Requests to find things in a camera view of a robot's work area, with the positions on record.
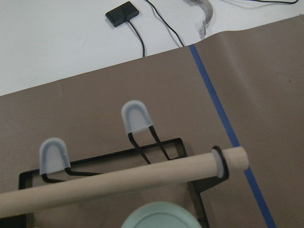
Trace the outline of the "light green cup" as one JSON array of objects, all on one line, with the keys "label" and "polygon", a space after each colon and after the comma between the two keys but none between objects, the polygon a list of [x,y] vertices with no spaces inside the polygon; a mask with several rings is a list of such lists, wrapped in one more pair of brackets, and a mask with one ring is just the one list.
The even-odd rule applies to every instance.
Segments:
[{"label": "light green cup", "polygon": [[200,228],[197,219],[183,207],[164,201],[145,204],[122,224],[123,228]]}]

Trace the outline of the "small black puck device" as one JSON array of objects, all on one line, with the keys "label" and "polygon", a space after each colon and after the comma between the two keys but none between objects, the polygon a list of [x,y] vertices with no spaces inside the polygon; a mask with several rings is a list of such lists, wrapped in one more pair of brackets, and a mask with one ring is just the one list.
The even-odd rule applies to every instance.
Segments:
[{"label": "small black puck device", "polygon": [[115,28],[138,15],[139,10],[130,1],[125,2],[105,14],[106,18]]}]

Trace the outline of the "metal stand with green clip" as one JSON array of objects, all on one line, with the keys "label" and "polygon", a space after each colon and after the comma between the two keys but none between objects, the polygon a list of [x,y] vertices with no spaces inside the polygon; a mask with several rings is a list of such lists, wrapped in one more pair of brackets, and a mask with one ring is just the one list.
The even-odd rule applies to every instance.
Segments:
[{"label": "metal stand with green clip", "polygon": [[207,27],[213,16],[213,7],[209,0],[187,0],[190,6],[198,6],[204,13],[204,19],[202,20],[201,27],[199,29],[199,35],[202,39],[206,37]]}]

